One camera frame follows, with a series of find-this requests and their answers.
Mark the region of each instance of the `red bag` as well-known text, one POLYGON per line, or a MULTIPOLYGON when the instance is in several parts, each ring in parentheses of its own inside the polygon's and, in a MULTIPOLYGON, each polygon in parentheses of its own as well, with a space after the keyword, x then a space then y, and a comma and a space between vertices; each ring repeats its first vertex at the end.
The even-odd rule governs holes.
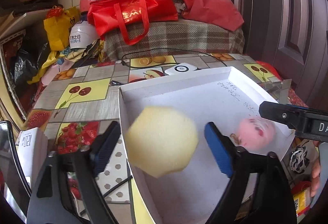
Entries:
POLYGON ((138 43, 149 30, 149 22, 178 20, 172 0, 99 0, 90 4, 88 22, 96 27, 99 36, 120 28, 124 42, 138 43), (142 21, 144 33, 129 39, 125 25, 142 21))
POLYGON ((192 5, 191 9, 188 8, 190 12, 182 13, 185 19, 211 23, 230 31, 237 30, 244 23, 231 0, 185 0, 185 3, 192 5))

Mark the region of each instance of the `plaid blanket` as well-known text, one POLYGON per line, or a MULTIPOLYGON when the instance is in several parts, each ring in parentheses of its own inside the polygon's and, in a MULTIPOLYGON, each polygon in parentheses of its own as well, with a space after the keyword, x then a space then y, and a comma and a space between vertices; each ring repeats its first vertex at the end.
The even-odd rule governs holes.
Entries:
MULTIPOLYGON (((143 24, 136 23, 127 26, 130 38, 143 33, 143 24)), ((152 22, 148 35, 135 45, 126 45, 119 29, 106 34, 103 53, 104 61, 140 58, 149 56, 167 56, 191 54, 188 50, 206 53, 242 53, 245 39, 242 29, 235 32, 227 31, 219 26, 181 20, 177 22, 152 22)))

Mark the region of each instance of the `apple print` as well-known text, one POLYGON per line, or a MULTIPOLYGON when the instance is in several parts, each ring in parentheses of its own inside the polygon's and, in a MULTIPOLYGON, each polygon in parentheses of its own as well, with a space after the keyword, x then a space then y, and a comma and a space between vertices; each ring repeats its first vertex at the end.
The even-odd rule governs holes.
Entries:
POLYGON ((144 74, 145 74, 145 76, 144 76, 145 79, 152 79, 152 78, 164 76, 163 72, 160 72, 160 71, 154 70, 154 69, 149 69, 144 74))
POLYGON ((145 80, 145 79, 135 79, 135 80, 129 81, 129 83, 135 83, 135 82, 139 82, 139 81, 143 81, 143 80, 145 80))

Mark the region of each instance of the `human hand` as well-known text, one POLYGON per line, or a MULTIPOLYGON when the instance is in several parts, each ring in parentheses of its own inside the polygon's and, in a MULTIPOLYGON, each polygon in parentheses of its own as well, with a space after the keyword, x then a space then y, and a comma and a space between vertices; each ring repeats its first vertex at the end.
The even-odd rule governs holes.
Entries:
MULTIPOLYGON (((319 146, 319 142, 318 141, 313 141, 314 146, 318 147, 319 146)), ((319 186, 320 186, 320 161, 319 158, 314 162, 313 166, 312 166, 312 171, 311 171, 311 190, 310 190, 310 195, 311 197, 314 197, 319 186)))

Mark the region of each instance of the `white device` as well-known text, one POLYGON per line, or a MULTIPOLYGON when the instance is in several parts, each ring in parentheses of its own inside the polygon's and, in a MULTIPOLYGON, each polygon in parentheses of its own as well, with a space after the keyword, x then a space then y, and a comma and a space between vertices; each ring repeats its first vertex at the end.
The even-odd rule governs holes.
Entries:
POLYGON ((31 190, 46 159, 47 147, 48 138, 40 128, 20 132, 17 154, 31 190))
POLYGON ((180 63, 174 67, 168 68, 165 73, 167 75, 173 75, 180 74, 182 72, 193 72, 194 70, 197 70, 196 66, 190 65, 188 63, 180 63))

